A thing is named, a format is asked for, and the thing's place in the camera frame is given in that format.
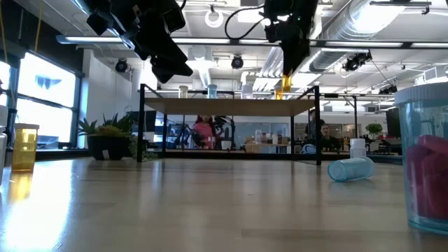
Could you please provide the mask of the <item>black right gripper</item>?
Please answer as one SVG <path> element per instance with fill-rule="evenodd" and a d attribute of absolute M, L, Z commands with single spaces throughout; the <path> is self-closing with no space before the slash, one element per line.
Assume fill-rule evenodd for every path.
<path fill-rule="evenodd" d="M 265 26 L 267 39 L 284 39 L 283 75 L 290 76 L 294 69 L 309 56 L 307 38 L 313 25 L 318 0 L 265 0 L 263 17 L 270 21 Z"/>

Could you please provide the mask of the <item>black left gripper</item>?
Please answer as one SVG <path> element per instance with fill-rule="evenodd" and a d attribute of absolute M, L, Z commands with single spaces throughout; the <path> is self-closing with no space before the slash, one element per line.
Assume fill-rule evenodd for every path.
<path fill-rule="evenodd" d="M 161 83 L 193 74 L 188 58 L 171 38 L 186 24 L 175 0 L 85 0 L 85 11 L 97 35 L 110 30 L 142 60 L 150 58 Z"/>

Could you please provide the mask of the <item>clear medicine bottle white cap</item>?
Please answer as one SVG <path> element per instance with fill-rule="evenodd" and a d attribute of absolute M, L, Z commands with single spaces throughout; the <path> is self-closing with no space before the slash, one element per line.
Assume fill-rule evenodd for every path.
<path fill-rule="evenodd" d="M 350 158 L 366 157 L 366 152 L 364 139 L 350 140 Z"/>

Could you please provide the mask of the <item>blue bottle with red pills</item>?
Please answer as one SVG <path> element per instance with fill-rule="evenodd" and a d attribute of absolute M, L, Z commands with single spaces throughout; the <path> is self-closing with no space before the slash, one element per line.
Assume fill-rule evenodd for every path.
<path fill-rule="evenodd" d="M 409 225 L 448 235 L 448 82 L 395 94 Z"/>

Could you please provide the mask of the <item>clear bottle green label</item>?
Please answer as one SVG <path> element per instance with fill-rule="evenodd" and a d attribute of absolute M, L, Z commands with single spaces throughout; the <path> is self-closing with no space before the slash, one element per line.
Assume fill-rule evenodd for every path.
<path fill-rule="evenodd" d="M 5 133 L 8 119 L 8 108 L 0 105 L 0 185 L 2 183 L 3 171 L 5 165 L 7 134 Z"/>

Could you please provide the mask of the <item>wooden shelf black metal legs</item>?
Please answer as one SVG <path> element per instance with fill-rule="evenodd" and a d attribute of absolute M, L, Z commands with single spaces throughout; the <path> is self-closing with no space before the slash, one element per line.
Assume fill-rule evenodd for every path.
<path fill-rule="evenodd" d="M 318 86 L 314 86 L 294 100 L 257 100 L 257 99 L 179 99 L 164 98 L 160 93 L 142 83 L 139 86 L 139 126 L 137 136 L 137 161 L 142 162 L 141 147 L 144 135 L 144 107 L 161 112 L 164 115 L 162 128 L 161 153 L 167 148 L 167 116 L 168 115 L 208 115 L 208 116 L 255 116 L 255 117 L 289 117 L 290 149 L 295 153 L 295 116 L 308 109 L 315 108 L 316 118 L 320 118 Z M 321 165 L 321 150 L 315 153 L 316 165 Z"/>

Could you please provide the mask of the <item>black ceiling track light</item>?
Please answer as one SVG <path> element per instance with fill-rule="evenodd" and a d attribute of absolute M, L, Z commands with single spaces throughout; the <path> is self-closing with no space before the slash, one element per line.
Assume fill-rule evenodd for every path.
<path fill-rule="evenodd" d="M 370 60 L 372 60 L 372 55 L 370 51 L 360 52 L 352 57 L 349 57 L 346 60 L 346 62 L 342 65 L 342 68 L 345 71 L 355 71 Z"/>

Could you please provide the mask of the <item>black overhead light bar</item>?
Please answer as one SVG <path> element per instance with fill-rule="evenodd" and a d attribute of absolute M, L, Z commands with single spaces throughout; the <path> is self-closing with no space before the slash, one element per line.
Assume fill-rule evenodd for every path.
<path fill-rule="evenodd" d="M 56 35 L 60 44 L 121 44 L 118 37 L 103 36 L 65 36 Z M 193 38 L 174 37 L 175 43 L 187 45 L 205 46 L 279 46 L 279 42 L 270 43 L 265 39 L 241 39 L 231 40 L 228 38 Z M 312 48 L 365 48 L 365 49 L 403 49 L 403 50 L 448 50 L 448 42 L 436 41 L 329 41 L 311 40 Z"/>

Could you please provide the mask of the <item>person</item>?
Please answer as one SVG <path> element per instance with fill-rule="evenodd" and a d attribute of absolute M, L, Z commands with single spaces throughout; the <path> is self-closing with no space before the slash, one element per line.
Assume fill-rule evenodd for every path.
<path fill-rule="evenodd" d="M 340 140 L 330 135 L 330 127 L 327 124 L 321 126 L 321 147 L 327 151 L 341 150 Z"/>
<path fill-rule="evenodd" d="M 197 148 L 213 150 L 217 138 L 213 118 L 210 115 L 198 115 L 193 125 L 192 140 Z"/>
<path fill-rule="evenodd" d="M 308 139 L 316 140 L 317 135 L 321 136 L 321 126 L 325 124 L 325 121 L 322 119 L 316 119 L 316 110 L 312 109 L 309 112 L 309 122 L 307 124 L 307 128 L 305 130 L 305 134 Z"/>

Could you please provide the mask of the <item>succulent plant in black pot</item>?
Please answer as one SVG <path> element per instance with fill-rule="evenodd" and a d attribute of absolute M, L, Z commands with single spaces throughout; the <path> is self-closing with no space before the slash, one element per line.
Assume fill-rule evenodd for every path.
<path fill-rule="evenodd" d="M 78 121 L 78 136 L 86 137 L 87 149 L 95 160 L 118 161 L 131 155 L 134 123 L 131 113 L 121 118 L 116 113 L 109 119 L 103 115 L 102 123 L 84 118 Z"/>

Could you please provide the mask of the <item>small plant white pot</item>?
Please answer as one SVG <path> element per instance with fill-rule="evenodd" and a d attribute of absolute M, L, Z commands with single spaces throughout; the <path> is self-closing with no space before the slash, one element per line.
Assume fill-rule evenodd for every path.
<path fill-rule="evenodd" d="M 226 127 L 221 136 L 221 149 L 231 151 L 235 145 L 235 131 L 233 127 Z"/>

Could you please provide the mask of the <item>bushy green plant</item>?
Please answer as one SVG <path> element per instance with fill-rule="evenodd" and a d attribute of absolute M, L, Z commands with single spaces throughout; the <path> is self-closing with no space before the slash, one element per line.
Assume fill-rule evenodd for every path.
<path fill-rule="evenodd" d="M 367 131 L 369 136 L 367 142 L 368 142 L 368 150 L 370 151 L 371 144 L 375 142 L 377 137 L 380 135 L 380 133 L 383 130 L 383 127 L 379 123 L 370 123 L 365 127 L 365 130 Z"/>

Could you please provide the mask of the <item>black monitor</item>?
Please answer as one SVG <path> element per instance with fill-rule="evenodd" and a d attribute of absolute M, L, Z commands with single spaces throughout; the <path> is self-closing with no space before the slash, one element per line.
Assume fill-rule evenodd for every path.
<path fill-rule="evenodd" d="M 386 112 L 387 132 L 390 137 L 400 138 L 400 116 L 398 108 L 390 108 Z"/>

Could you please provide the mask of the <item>silver ventilation duct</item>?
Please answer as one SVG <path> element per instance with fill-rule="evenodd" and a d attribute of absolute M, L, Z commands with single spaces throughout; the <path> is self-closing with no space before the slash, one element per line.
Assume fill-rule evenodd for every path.
<path fill-rule="evenodd" d="M 404 11 L 404 6 L 376 6 L 371 1 L 352 0 L 351 3 L 332 21 L 329 27 L 318 36 L 320 40 L 369 40 L 389 26 Z M 345 56 L 345 52 L 331 52 L 313 49 L 311 72 L 324 72 Z"/>

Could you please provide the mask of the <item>black aluminium table frame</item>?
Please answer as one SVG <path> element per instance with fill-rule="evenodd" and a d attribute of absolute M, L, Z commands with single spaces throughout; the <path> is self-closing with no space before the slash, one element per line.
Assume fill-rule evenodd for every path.
<path fill-rule="evenodd" d="M 5 164 L 12 161 L 12 150 L 6 151 Z M 245 152 L 219 152 L 219 151 L 193 151 L 193 150 L 166 150 L 164 153 L 154 153 L 158 158 L 180 158 L 180 159 L 217 159 L 217 160 L 294 160 L 310 161 L 316 164 L 315 155 L 306 154 L 271 154 L 271 153 L 245 153 Z M 367 155 L 377 163 L 402 165 L 403 158 L 396 155 Z M 38 150 L 36 161 L 44 160 L 68 160 L 73 158 L 92 158 L 88 150 Z M 336 161 L 350 158 L 349 154 L 321 154 L 321 161 Z"/>

